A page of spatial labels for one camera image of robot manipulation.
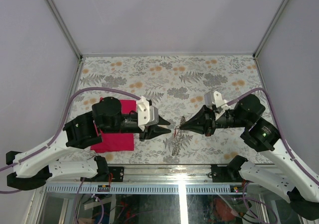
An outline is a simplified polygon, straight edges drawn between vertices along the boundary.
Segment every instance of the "pink square fabric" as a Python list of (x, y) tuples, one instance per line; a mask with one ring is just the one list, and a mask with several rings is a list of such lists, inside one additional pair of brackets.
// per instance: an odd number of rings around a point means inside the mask
[[(120, 100), (122, 113), (136, 111), (136, 101)], [(101, 133), (102, 143), (91, 146), (91, 150), (97, 153), (114, 151), (133, 151), (134, 136), (132, 133)]]

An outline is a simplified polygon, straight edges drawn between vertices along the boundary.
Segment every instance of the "table surface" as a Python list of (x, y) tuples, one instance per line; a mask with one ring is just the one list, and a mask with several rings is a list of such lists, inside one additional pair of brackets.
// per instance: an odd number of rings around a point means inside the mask
[[(108, 87), (145, 96), (152, 100), (171, 130), (184, 118), (188, 120), (204, 105), (204, 94), (219, 91), (232, 100), (261, 81), (252, 56), (150, 56), (150, 57), (86, 57), (77, 90), (87, 87)], [(123, 95), (91, 91), (79, 95), (71, 108), (69, 119), (91, 110), (100, 97)], [(266, 111), (263, 117), (272, 121), (266, 99), (256, 93)], [(237, 154), (254, 163), (270, 163), (249, 148), (240, 138), (242, 128), (217, 129), (211, 137), (180, 131), (140, 142), (135, 135), (135, 150), (108, 152), (110, 164), (222, 164)], [(180, 145), (179, 153), (173, 148)], [(62, 160), (83, 160), (95, 155), (82, 150)]]

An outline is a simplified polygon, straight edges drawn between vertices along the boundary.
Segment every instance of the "workstation enclosure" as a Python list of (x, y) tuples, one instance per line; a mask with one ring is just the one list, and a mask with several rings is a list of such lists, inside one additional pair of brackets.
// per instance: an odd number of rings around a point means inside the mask
[[(319, 172), (318, 0), (0, 2), (0, 75), (6, 87), (0, 102), (2, 154), (28, 150), (51, 137), (66, 100), (82, 88), (115, 88), (150, 98), (174, 130), (198, 112), (209, 91), (232, 100), (264, 87), (290, 146)], [(74, 101), (69, 119), (109, 95), (127, 99), (106, 92), (83, 93)], [(265, 96), (256, 95), (266, 106), (263, 117), (272, 122)], [(208, 223), (206, 209), (215, 198), (232, 200), (242, 194), (234, 189), (241, 183), (213, 183), (207, 175), (211, 164), (226, 165), (238, 154), (284, 176), (243, 142), (242, 132), (221, 129), (203, 137), (173, 131), (145, 142), (135, 137), (134, 151), (101, 153), (110, 167), (124, 169), (123, 182), (101, 192), (108, 223), (184, 223), (181, 185), (187, 194), (188, 223)], [(94, 154), (84, 150), (62, 160), (86, 160)], [(4, 195), (3, 223), (74, 223), (72, 207), (79, 185), (70, 180)], [(90, 200), (98, 185), (102, 183), (84, 183), (80, 191), (75, 212), (83, 222), (94, 223), (101, 212)], [(5, 178), (1, 187), (7, 188)], [(278, 223), (312, 223), (258, 185), (251, 185), (248, 194), (271, 206)], [(131, 212), (137, 217), (126, 217), (128, 204), (135, 206)], [(274, 221), (264, 206), (252, 205), (265, 222)], [(12, 213), (13, 207), (18, 214)]]

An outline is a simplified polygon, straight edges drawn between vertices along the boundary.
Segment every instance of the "white wall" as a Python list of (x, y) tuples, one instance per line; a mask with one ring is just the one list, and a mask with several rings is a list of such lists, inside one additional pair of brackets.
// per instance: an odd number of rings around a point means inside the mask
[(259, 62), (290, 146), (319, 173), (319, 0), (291, 0)]
[[(0, 167), (54, 134), (77, 59), (44, 0), (0, 0)], [(9, 190), (1, 173), (0, 190)], [(32, 191), (0, 195), (0, 223), (20, 224)]]
[(54, 0), (83, 54), (253, 53), (282, 0)]

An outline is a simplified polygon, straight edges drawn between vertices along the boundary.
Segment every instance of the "floral pattern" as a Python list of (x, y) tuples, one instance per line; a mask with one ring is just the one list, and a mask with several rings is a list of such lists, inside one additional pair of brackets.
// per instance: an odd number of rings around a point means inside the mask
[[(109, 87), (145, 96), (152, 100), (159, 114), (171, 125), (172, 133), (140, 142), (135, 134), (135, 150), (102, 154), (112, 164), (219, 164), (228, 163), (237, 154), (254, 163), (270, 161), (244, 144), (242, 128), (217, 129), (211, 137), (188, 131), (176, 131), (183, 119), (190, 119), (204, 105), (204, 94), (219, 91), (232, 100), (260, 87), (252, 56), (157, 56), (157, 57), (87, 57), (78, 90), (87, 87)], [(263, 117), (272, 121), (266, 98), (256, 94), (266, 111)], [(69, 119), (90, 111), (100, 97), (119, 94), (91, 91), (79, 95)], [(81, 151), (64, 160), (87, 159), (94, 151)]]

